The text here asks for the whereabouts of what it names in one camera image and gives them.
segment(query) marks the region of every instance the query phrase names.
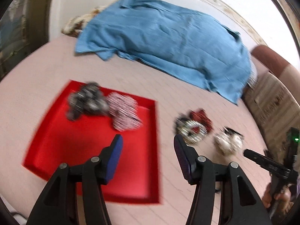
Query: metal screw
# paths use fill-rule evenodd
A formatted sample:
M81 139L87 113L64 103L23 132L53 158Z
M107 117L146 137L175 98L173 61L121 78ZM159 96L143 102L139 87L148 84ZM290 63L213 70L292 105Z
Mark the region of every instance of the metal screw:
M230 166L233 168L238 168L239 165L236 162L232 162L230 163Z
M99 157L92 157L91 162L99 162Z
M198 161L199 162L205 162L206 161L206 158L204 156L199 156L198 157Z
M66 168L66 167L67 167L67 164L66 164L66 163L62 163L62 164L59 165L59 168L60 168L60 169L64 169L64 168Z

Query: blue blanket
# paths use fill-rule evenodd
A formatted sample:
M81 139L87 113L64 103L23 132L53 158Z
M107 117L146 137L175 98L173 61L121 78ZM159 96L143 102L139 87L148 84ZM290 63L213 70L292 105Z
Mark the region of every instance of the blue blanket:
M208 14L161 0L110 5L88 23L75 50L95 52L103 60L114 53L140 59L235 104L251 72L238 32Z

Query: blue towel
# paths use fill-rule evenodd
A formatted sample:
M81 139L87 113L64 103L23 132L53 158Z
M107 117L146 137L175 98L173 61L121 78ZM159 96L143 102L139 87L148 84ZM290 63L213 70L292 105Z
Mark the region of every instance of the blue towel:
M233 103L251 73L238 32L212 16L161 0L119 0L95 16L79 36L77 53L107 60L140 59L180 80L218 92Z

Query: pink striped scrunchie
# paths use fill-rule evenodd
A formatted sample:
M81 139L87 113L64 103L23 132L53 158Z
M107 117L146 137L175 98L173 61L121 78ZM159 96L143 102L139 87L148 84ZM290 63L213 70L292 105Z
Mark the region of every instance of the pink striped scrunchie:
M130 96L110 93L106 100L109 104L109 113L113 116L113 127L116 130L134 130L142 125L137 116L137 102Z

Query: human hand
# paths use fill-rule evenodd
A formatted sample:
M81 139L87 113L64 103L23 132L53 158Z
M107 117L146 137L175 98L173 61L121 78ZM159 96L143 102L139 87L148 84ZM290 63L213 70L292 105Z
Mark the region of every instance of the human hand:
M271 206L272 196L270 195L271 183L269 183L266 187L265 193L262 197L262 203L265 208L269 208ZM282 191L279 194L274 195L275 200L281 201L282 205L280 209L284 211L290 203L291 200L291 191L288 187L284 186Z

